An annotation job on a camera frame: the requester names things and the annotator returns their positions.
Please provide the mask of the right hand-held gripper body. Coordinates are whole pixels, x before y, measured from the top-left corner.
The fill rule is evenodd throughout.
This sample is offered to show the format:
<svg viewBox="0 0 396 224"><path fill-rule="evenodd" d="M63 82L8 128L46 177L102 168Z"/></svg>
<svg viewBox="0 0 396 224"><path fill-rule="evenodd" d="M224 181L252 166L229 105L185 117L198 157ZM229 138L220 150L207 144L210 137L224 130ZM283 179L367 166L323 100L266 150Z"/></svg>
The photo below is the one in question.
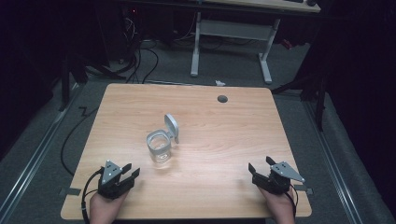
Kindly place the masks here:
<svg viewBox="0 0 396 224"><path fill-rule="evenodd" d="M292 179L301 183L305 182L305 179L298 172L287 162L282 161L270 166L269 175L262 175L256 171L256 176L252 177L252 183L272 194L279 195L289 191Z"/></svg>

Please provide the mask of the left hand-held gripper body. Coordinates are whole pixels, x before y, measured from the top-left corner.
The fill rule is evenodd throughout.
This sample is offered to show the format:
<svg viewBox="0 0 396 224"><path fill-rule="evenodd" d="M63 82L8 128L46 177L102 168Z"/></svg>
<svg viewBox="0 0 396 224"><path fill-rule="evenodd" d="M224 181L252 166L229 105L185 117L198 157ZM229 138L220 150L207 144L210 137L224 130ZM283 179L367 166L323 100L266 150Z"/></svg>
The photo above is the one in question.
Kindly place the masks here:
<svg viewBox="0 0 396 224"><path fill-rule="evenodd" d="M114 200L134 186L134 184L121 183L121 168L112 161L106 161L104 171L98 181L98 193L100 195Z"/></svg>

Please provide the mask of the clear jar with grey flip lid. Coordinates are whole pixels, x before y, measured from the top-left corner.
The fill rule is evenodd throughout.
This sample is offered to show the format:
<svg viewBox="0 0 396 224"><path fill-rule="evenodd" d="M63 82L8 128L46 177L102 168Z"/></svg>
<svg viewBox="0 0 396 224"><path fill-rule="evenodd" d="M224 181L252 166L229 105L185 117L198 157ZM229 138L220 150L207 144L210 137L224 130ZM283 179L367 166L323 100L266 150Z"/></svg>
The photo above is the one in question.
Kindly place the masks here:
<svg viewBox="0 0 396 224"><path fill-rule="evenodd" d="M179 143L179 127L171 114L164 115L166 130L160 129L147 136L147 146L154 162L164 164L171 158L172 141Z"/></svg>

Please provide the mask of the person's left hand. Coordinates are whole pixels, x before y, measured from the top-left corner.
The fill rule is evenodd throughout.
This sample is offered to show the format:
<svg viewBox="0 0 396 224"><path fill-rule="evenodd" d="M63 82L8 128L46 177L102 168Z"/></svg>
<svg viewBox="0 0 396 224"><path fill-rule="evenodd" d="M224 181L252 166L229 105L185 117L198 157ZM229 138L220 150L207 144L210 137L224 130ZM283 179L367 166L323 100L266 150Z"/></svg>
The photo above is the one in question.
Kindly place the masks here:
<svg viewBox="0 0 396 224"><path fill-rule="evenodd" d="M128 192L125 192L119 198L110 200L94 193L90 198L90 224L112 224L127 196Z"/></svg>

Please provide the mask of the person's right hand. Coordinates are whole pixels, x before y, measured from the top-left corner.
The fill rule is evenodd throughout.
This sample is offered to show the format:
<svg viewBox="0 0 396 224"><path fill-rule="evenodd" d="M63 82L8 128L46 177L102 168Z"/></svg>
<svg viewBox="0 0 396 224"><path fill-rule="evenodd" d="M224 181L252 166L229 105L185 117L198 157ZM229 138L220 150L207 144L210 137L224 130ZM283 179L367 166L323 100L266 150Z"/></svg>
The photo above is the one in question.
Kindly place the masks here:
<svg viewBox="0 0 396 224"><path fill-rule="evenodd" d="M259 189L276 224L295 224L292 189L287 194L276 195Z"/></svg>

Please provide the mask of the black metal stand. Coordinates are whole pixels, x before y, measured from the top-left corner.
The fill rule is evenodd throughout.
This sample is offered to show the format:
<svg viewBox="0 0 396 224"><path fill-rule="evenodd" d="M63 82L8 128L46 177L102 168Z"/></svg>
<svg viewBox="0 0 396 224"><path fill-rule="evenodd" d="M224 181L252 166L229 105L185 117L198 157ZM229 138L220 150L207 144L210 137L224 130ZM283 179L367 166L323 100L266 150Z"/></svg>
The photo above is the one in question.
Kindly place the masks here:
<svg viewBox="0 0 396 224"><path fill-rule="evenodd" d="M64 111L70 102L70 77L77 82L77 84L85 84L88 81L88 76L85 72L85 65L81 57L75 52L68 52L62 61L62 104L61 111Z"/></svg>
<svg viewBox="0 0 396 224"><path fill-rule="evenodd" d="M289 82L283 86L271 90L272 94L280 94L283 91L292 89L301 89L300 99L302 101L312 101L316 102L314 121L317 128L323 131L323 112L325 109L325 95L326 86L328 81L328 75L326 74L311 74L305 77L300 77L292 82Z"/></svg>

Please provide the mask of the white-legged desk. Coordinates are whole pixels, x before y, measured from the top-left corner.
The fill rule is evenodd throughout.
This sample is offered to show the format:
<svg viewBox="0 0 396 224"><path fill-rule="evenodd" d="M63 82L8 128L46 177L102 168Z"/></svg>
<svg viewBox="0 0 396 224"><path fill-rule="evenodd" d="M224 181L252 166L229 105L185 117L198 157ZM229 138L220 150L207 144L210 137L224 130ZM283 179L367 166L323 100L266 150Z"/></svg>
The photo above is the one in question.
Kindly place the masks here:
<svg viewBox="0 0 396 224"><path fill-rule="evenodd" d="M317 1L318 0L197 0L200 6L203 2L208 2L242 7L269 8L290 12L319 13L321 8ZM199 74L200 37L202 35L210 35L264 41L266 46L263 52L258 54L258 58L264 82L266 84L272 83L267 57L276 37L280 18L275 18L272 25L257 25L234 21L202 19L201 13L197 12L195 19L194 49L191 59L192 77L197 77Z"/></svg>

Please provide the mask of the metal floor rail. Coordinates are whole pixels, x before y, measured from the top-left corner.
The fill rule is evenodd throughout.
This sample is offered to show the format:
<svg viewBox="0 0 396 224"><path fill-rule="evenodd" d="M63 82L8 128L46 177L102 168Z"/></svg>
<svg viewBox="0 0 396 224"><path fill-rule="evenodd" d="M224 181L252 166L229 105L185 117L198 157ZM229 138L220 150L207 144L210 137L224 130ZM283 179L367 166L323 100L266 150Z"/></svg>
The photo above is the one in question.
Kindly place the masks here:
<svg viewBox="0 0 396 224"><path fill-rule="evenodd" d="M316 136L320 143L321 153L323 155L324 163L328 169L329 175L331 176L332 183L337 192L338 198L343 205L343 208L346 212L346 216L349 220L350 224L363 224L361 219L361 215L356 207L356 204L353 200L349 187L345 179L343 178L341 171L335 161L335 158L332 154L330 145L326 139L326 136L323 131L321 131L316 124L315 120L315 109L310 103L302 102L304 110L313 125Z"/></svg>
<svg viewBox="0 0 396 224"><path fill-rule="evenodd" d="M71 104L83 88L83 84L73 84L71 98L66 105L61 105L60 96L52 98L49 105L39 110L10 152L0 161L0 224L6 224L12 216L48 154Z"/></svg>

